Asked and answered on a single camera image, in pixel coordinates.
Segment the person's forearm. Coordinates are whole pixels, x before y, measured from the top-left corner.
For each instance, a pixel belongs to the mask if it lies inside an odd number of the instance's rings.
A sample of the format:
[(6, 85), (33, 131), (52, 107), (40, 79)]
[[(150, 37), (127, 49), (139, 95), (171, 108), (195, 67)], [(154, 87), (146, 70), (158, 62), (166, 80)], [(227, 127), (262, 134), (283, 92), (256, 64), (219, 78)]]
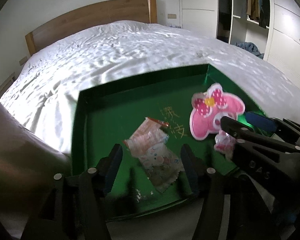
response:
[(0, 103), (0, 219), (27, 215), (36, 191), (70, 173), (70, 158), (36, 137)]

